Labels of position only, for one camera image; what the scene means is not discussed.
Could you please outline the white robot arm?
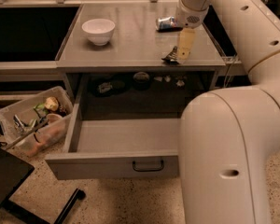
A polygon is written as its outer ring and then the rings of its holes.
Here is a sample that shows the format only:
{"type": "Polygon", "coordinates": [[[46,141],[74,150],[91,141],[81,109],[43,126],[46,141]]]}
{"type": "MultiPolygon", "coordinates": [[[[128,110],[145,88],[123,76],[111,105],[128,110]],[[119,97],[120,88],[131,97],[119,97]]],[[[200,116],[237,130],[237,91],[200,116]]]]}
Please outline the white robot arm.
{"type": "Polygon", "coordinates": [[[194,26],[213,7],[250,83],[185,108],[178,146],[187,224],[271,224],[265,165],[280,151],[280,18],[261,0],[179,0],[194,26]]]}

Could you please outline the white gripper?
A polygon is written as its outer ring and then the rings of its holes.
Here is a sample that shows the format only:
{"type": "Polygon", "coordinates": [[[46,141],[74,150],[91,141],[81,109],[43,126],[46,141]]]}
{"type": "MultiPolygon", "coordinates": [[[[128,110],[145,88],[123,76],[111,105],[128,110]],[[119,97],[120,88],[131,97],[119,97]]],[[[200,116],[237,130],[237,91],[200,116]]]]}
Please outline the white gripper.
{"type": "Polygon", "coordinates": [[[182,0],[176,6],[175,18],[177,23],[184,29],[180,32],[177,42],[177,59],[186,60],[190,55],[195,40],[195,30],[203,23],[207,15],[208,7],[202,10],[188,8],[182,0]]]}

